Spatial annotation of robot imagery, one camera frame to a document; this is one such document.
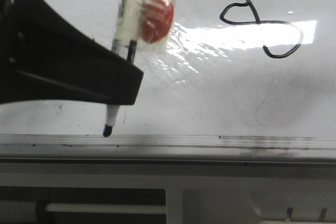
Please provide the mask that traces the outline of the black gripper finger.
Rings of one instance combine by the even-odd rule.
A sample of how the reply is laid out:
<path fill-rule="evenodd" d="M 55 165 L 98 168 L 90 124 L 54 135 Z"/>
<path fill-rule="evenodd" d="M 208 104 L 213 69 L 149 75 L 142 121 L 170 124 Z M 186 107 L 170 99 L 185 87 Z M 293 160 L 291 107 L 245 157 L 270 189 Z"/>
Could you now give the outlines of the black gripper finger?
<path fill-rule="evenodd" d="M 1 103 L 133 105 L 136 66 L 85 36 L 44 0 L 1 0 Z"/>

